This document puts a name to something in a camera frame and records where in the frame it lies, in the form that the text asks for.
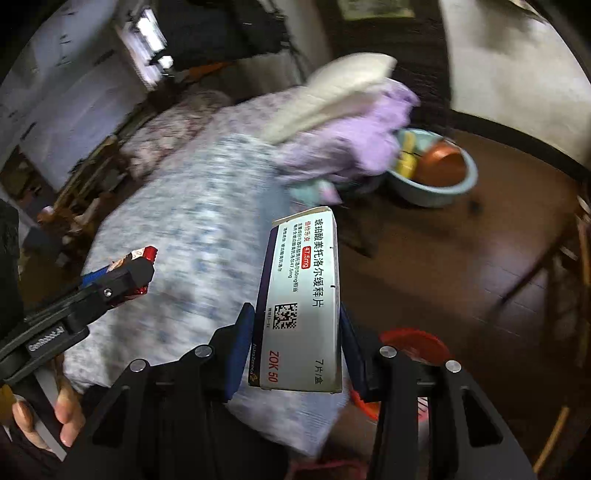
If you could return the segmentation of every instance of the wooden furniture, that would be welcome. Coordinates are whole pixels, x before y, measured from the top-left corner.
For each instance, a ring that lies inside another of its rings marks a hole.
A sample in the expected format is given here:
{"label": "wooden furniture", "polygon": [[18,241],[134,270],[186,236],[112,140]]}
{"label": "wooden furniture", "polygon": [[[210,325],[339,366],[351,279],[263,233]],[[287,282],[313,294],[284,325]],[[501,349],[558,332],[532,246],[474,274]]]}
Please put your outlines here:
{"label": "wooden furniture", "polygon": [[[385,176],[364,177],[339,190],[343,203],[333,207],[339,228],[345,227],[339,232],[339,235],[343,234],[341,240],[367,258],[374,257],[381,231],[382,209],[375,195]],[[375,219],[368,228],[367,222],[362,222],[362,219],[372,216]],[[351,237],[356,237],[356,241],[351,241]]]}
{"label": "wooden furniture", "polygon": [[556,240],[533,265],[516,285],[499,301],[497,308],[509,302],[522,288],[524,288],[540,271],[548,272],[548,286],[546,289],[546,316],[542,342],[550,345],[553,341],[554,328],[560,320],[557,312],[557,273],[561,266],[565,271],[578,278],[579,301],[577,322],[574,335],[567,342],[567,352],[574,352],[574,363],[579,368],[587,366],[589,357],[589,338],[591,336],[591,202],[588,188],[585,186],[578,196],[579,207],[572,214]]}
{"label": "wooden furniture", "polygon": [[53,205],[56,212],[65,209],[76,211],[86,209],[93,198],[90,194],[98,188],[111,167],[125,171],[118,157],[119,142],[115,135],[105,138],[87,159],[78,163],[67,183],[61,188]]}
{"label": "wooden furniture", "polygon": [[591,407],[563,407],[552,433],[534,464],[540,480],[589,478],[591,445]]}

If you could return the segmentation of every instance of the blue patterned blanket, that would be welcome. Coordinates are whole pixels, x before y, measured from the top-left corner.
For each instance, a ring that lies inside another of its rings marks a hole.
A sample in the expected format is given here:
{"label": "blue patterned blanket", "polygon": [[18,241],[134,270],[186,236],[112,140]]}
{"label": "blue patterned blanket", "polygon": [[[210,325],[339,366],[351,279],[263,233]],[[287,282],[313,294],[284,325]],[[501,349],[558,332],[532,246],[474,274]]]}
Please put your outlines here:
{"label": "blue patterned blanket", "polygon": [[[276,150],[238,134],[198,149],[199,137],[100,227],[86,273],[146,245],[158,256],[148,294],[107,312],[67,351],[65,373],[78,390],[111,385],[135,358],[176,360],[233,323],[243,302],[256,304],[271,221],[290,212],[275,181]],[[346,392],[265,391],[244,376],[227,407],[267,438],[314,456],[346,402]]]}

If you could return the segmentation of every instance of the dark floor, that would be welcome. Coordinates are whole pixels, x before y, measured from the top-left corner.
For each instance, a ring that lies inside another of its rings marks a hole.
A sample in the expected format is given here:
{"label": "dark floor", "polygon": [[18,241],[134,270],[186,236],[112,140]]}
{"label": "dark floor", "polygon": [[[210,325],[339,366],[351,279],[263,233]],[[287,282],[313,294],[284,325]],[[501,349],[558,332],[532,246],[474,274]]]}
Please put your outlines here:
{"label": "dark floor", "polygon": [[[438,336],[533,460],[582,379],[569,359],[540,348],[543,275],[496,319],[487,315],[558,234],[577,186],[520,151],[464,132],[456,139],[478,164],[473,192],[440,210],[380,198],[374,257],[340,248],[341,299],[377,330],[405,326]],[[363,216],[375,231],[375,218]]]}

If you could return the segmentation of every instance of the wall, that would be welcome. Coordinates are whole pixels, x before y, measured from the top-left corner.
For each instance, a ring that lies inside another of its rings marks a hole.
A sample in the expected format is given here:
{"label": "wall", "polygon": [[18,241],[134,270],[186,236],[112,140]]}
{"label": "wall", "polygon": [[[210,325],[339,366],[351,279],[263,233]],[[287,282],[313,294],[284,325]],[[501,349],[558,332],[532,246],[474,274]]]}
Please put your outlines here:
{"label": "wall", "polygon": [[28,117],[35,127],[20,142],[25,155],[57,191],[69,170],[87,157],[144,99],[144,88],[113,54],[98,66],[76,75],[71,86],[56,86]]}
{"label": "wall", "polygon": [[[23,150],[58,190],[85,157],[145,96],[117,54],[110,21],[117,0],[66,0],[30,39],[0,86],[0,168],[30,130]],[[17,206],[0,188],[0,197]],[[36,225],[19,209],[20,240]]]}
{"label": "wall", "polygon": [[506,0],[441,0],[452,107],[515,128],[584,163],[591,85],[551,25]]}

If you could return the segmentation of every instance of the human hand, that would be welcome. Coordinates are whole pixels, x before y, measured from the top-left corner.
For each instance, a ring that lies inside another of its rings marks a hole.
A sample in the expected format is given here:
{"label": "human hand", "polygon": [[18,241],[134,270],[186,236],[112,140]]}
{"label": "human hand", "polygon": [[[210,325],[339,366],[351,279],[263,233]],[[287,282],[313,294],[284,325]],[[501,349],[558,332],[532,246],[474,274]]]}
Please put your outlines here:
{"label": "human hand", "polygon": [[[82,413],[78,394],[74,391],[68,379],[63,375],[64,356],[60,355],[53,362],[56,368],[59,391],[54,411],[58,421],[63,424],[60,440],[65,446],[70,447],[74,443],[74,440],[76,440],[86,420]],[[33,445],[51,452],[45,441],[35,431],[33,415],[27,408],[26,403],[22,401],[14,403],[12,405],[12,415],[18,427]]]}

